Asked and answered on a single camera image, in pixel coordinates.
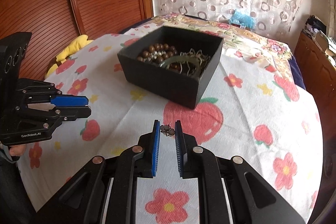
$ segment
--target camera lens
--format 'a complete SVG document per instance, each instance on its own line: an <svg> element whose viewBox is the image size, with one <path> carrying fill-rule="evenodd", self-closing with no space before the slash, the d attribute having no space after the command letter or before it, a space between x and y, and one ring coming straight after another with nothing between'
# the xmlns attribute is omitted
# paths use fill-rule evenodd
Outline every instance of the camera lens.
<svg viewBox="0 0 336 224"><path fill-rule="evenodd" d="M9 69L11 68L11 64L12 64L12 56L8 57L6 65L5 65L5 73L7 73L9 71Z"/></svg>
<svg viewBox="0 0 336 224"><path fill-rule="evenodd" d="M16 65L16 63L18 62L19 58L20 58L20 53L21 53L21 47L19 47L14 55L14 59L13 59L13 66Z"/></svg>
<svg viewBox="0 0 336 224"><path fill-rule="evenodd" d="M27 50L27 44L26 44L25 47L23 48L22 53L21 53L21 56L23 56L23 55L26 53L26 50Z"/></svg>

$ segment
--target yellow flower pattern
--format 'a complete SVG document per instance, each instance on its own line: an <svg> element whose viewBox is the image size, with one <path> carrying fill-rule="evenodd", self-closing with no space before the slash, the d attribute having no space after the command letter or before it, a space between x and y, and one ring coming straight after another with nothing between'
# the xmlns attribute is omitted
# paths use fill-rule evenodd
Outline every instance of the yellow flower pattern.
<svg viewBox="0 0 336 224"><path fill-rule="evenodd" d="M54 148L58 151L61 149L61 142L55 142Z"/></svg>
<svg viewBox="0 0 336 224"><path fill-rule="evenodd" d="M142 101L146 96L146 93L142 90L131 90L130 94L132 96L132 100L134 101Z"/></svg>
<svg viewBox="0 0 336 224"><path fill-rule="evenodd" d="M257 85L257 87L262 90L264 95L272 96L273 90L269 89L266 84Z"/></svg>
<svg viewBox="0 0 336 224"><path fill-rule="evenodd" d="M111 150L111 155L119 156L124 150L125 150L125 148L117 146L117 147L115 147Z"/></svg>
<svg viewBox="0 0 336 224"><path fill-rule="evenodd" d="M97 101L98 100L98 95L96 95L96 94L92 94L91 95L91 97L90 97L90 99L89 99L89 102L91 103L91 104L93 104L95 101Z"/></svg>
<svg viewBox="0 0 336 224"><path fill-rule="evenodd" d="M104 51L104 52L107 52L107 51L109 51L111 48L112 48L112 46L107 46L107 47L105 47L105 48L103 49L103 51Z"/></svg>

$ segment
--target bedsheet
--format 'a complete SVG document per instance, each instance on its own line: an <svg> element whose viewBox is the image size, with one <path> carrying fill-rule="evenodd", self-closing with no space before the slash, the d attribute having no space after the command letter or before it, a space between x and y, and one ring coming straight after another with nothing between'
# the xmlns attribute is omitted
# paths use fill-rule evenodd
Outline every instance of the bedsheet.
<svg viewBox="0 0 336 224"><path fill-rule="evenodd" d="M260 67L267 67L268 70L272 70L281 77L293 82L292 72L288 63L292 52L287 44L262 37L226 23L171 13L156 16L141 26L129 29L125 34L141 37L162 25L223 37L223 48L236 49L234 52L228 51L228 54L236 54L240 57L244 56L244 59L248 57L251 61L258 58L258 61L263 61L258 62Z"/></svg>
<svg viewBox="0 0 336 224"><path fill-rule="evenodd" d="M150 132L155 119L164 124L180 119L184 131L215 155L242 156L307 221L323 154L312 96L224 49L201 102L186 109L126 81L117 52L136 40L104 35L47 78L63 93L87 96L92 115L63 123L49 141L28 145L18 166L35 209L93 156L119 155ZM174 138L162 135L157 177L138 180L136 222L198 223L197 192L196 180L179 178Z"/></svg>

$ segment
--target brown bead bracelet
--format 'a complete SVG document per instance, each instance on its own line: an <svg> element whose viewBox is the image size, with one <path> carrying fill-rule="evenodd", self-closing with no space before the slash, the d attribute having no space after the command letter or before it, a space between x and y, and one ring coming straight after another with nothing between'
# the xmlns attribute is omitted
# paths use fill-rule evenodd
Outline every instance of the brown bead bracelet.
<svg viewBox="0 0 336 224"><path fill-rule="evenodd" d="M169 46L168 44L159 44L155 43L150 45L147 50L143 51L138 57L137 60L144 62L156 62L161 63L169 57L177 55L178 52L174 46Z"/></svg>

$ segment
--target metal pin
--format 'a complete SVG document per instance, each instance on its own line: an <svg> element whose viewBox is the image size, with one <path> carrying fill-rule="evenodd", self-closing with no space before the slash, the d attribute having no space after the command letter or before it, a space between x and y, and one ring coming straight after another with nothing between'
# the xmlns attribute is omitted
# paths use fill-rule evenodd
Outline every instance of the metal pin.
<svg viewBox="0 0 336 224"><path fill-rule="evenodd" d="M95 157L92 159L92 162L93 162L94 164L100 164L100 163L103 162L103 158L100 157L100 156L95 156Z"/></svg>
<svg viewBox="0 0 336 224"><path fill-rule="evenodd" d="M232 160L236 164L242 164L243 163L243 158L241 158L239 156L235 156Z"/></svg>
<svg viewBox="0 0 336 224"><path fill-rule="evenodd" d="M136 146L134 146L134 147L132 148L132 151L133 151L134 153L140 153L140 152L142 151L142 147L139 146L139 145L136 145Z"/></svg>
<svg viewBox="0 0 336 224"><path fill-rule="evenodd" d="M193 151L194 151L195 153L197 153L197 154L200 154L200 153L203 152L203 148L200 147L200 146L195 146L195 147L193 148Z"/></svg>

